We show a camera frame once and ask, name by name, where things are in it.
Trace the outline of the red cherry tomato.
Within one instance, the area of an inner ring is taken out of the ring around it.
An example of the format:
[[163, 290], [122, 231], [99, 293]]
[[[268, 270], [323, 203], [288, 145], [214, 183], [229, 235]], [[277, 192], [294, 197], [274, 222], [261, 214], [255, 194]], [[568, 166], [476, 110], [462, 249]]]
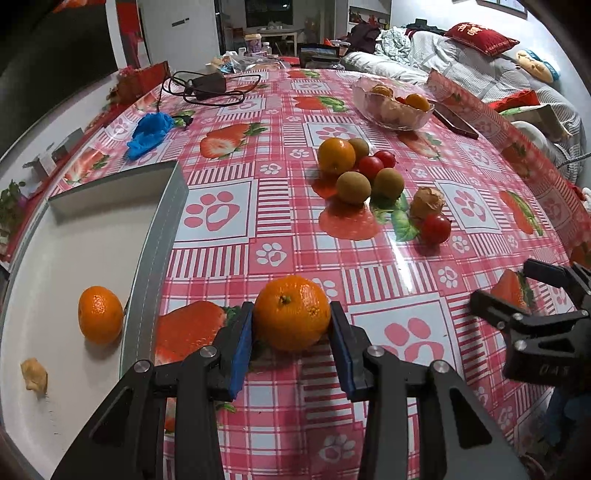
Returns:
[[451, 235], [451, 221], [443, 214], [430, 214], [422, 222], [420, 235], [429, 245], [440, 245]]
[[396, 156], [388, 150], [379, 150], [374, 156], [379, 159], [385, 168], [394, 168], [396, 166]]
[[358, 170], [370, 182], [373, 182], [378, 173], [384, 168], [381, 159], [376, 156], [365, 156], [358, 161]]

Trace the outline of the brown kiwi fruit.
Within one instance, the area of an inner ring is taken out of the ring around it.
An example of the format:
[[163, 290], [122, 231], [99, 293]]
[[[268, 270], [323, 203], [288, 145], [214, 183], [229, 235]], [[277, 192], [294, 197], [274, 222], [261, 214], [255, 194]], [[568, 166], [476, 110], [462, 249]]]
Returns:
[[342, 202], [360, 205], [372, 194], [372, 185], [363, 174], [348, 171], [339, 176], [335, 183], [335, 190]]
[[396, 202], [405, 189], [402, 174], [394, 168], [380, 170], [373, 182], [373, 194]]
[[363, 140], [363, 138], [349, 139], [349, 144], [351, 144], [355, 150], [356, 160], [360, 160], [363, 157], [370, 155], [370, 146], [365, 140]]

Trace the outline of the orange mandarin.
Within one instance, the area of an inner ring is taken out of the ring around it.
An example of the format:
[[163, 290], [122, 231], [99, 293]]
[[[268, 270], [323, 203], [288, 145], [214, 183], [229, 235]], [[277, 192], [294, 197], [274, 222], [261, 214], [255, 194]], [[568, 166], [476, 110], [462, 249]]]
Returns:
[[115, 341], [123, 325], [123, 308], [118, 297], [102, 286], [84, 290], [78, 301], [78, 324], [82, 335], [91, 343], [107, 345]]
[[256, 297], [253, 331], [281, 352], [298, 353], [318, 343], [328, 330], [331, 307], [315, 282], [297, 275], [270, 281]]
[[329, 138], [318, 147], [318, 168], [322, 173], [341, 175], [352, 170], [356, 163], [356, 151], [348, 141]]

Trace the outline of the white tray box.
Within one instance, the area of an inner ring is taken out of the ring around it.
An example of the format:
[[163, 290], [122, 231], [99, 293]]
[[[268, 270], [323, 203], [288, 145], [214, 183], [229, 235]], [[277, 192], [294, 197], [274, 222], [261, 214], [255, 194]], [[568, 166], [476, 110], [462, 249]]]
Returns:
[[1, 310], [1, 433], [23, 478], [50, 478], [125, 372], [153, 360], [187, 197], [167, 161], [64, 190], [33, 222]]

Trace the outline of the grey sofa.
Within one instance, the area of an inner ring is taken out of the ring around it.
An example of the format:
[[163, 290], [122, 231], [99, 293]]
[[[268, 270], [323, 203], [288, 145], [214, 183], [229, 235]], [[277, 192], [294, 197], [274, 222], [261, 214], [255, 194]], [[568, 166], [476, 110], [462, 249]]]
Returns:
[[346, 69], [412, 84], [424, 84], [437, 70], [485, 103], [502, 100], [525, 90], [552, 107], [563, 127], [553, 140], [551, 162], [567, 180], [576, 182], [583, 170], [575, 159], [582, 154], [583, 123], [579, 113], [558, 90], [534, 78], [510, 56], [488, 57], [448, 37], [418, 31], [408, 36], [394, 27], [380, 33], [375, 51], [349, 52], [342, 59]]

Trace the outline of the red strawberry tablecloth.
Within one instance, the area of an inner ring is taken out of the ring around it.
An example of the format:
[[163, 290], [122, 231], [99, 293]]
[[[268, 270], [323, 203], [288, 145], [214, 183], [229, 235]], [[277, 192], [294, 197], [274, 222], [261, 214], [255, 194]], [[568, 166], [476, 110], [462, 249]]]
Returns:
[[[126, 144], [156, 108], [190, 114], [144, 164], [178, 162], [188, 197], [172, 246], [161, 309], [207, 300], [252, 301], [273, 279], [299, 275], [341, 302], [353, 323], [404, 360], [443, 359], [461, 373], [520, 452], [543, 450], [551, 393], [502, 375], [500, 333], [469, 316], [472, 291], [514, 292], [508, 271], [529, 258], [590, 258], [590, 217], [570, 185], [516, 129], [466, 90], [434, 74], [437, 98], [473, 120], [477, 140], [431, 120], [415, 133], [377, 128], [353, 107], [353, 72], [284, 70], [236, 78], [245, 102], [192, 107], [151, 92], [84, 148], [57, 185], [81, 186], [126, 170]], [[356, 209], [335, 199], [318, 173], [329, 138], [363, 138], [396, 156], [405, 190], [393, 206]], [[420, 187], [445, 196], [452, 224], [426, 244], [410, 204]]]

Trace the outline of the black smartphone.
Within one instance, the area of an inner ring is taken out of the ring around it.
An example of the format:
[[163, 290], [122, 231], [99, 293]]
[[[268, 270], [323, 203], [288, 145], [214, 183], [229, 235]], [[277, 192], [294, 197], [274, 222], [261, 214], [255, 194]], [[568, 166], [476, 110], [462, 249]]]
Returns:
[[448, 128], [453, 133], [474, 140], [479, 138], [478, 132], [470, 124], [468, 124], [443, 103], [435, 103], [433, 114], [446, 128]]

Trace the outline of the yellow blue plush pillow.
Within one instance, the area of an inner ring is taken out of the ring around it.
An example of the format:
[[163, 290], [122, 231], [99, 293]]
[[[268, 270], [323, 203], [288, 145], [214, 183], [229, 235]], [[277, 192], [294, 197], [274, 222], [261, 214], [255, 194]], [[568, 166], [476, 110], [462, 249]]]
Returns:
[[531, 50], [517, 51], [516, 60], [521, 68], [544, 83], [552, 84], [560, 79], [559, 72]]

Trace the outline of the glass fruit bowl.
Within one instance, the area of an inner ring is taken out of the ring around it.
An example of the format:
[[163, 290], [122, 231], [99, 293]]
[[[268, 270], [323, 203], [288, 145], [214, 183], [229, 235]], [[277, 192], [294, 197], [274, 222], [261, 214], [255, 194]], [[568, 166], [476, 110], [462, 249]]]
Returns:
[[363, 117], [392, 131], [424, 127], [435, 111], [425, 93], [386, 80], [360, 77], [353, 84], [353, 104]]

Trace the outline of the red embroidered cushion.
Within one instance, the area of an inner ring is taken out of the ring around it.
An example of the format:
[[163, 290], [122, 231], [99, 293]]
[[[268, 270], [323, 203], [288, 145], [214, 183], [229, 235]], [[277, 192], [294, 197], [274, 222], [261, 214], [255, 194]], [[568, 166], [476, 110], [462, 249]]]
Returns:
[[445, 36], [489, 57], [496, 57], [519, 44], [518, 40], [470, 22], [453, 26]]

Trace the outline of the green potted plant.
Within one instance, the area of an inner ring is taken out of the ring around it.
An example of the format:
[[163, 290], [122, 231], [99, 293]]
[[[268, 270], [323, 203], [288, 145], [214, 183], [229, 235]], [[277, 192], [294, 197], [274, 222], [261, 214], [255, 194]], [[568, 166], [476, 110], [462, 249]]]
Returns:
[[1, 236], [7, 239], [18, 230], [24, 219], [27, 199], [23, 195], [21, 188], [25, 185], [25, 181], [15, 182], [11, 180], [8, 187], [1, 191]]

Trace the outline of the blue crumpled glove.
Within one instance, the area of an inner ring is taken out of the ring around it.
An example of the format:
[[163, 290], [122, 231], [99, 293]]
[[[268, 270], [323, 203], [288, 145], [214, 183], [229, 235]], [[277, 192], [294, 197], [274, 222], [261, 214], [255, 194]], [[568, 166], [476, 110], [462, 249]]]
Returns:
[[150, 152], [165, 139], [174, 126], [174, 120], [166, 113], [148, 113], [137, 124], [131, 140], [127, 143], [126, 158], [136, 161]]

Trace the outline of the red gift boxes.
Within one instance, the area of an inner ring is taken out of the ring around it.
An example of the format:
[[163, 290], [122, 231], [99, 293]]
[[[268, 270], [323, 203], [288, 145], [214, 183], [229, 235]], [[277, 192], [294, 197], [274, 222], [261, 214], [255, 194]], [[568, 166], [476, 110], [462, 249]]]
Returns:
[[134, 103], [160, 84], [169, 73], [167, 61], [140, 69], [125, 67], [117, 73], [116, 85], [110, 90], [106, 99], [110, 104]]

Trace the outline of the black television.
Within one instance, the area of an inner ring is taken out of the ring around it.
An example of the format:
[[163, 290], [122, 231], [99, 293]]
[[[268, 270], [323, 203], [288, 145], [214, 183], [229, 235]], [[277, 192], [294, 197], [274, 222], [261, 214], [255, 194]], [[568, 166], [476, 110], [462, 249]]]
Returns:
[[1, 151], [117, 69], [104, 1], [1, 2]]

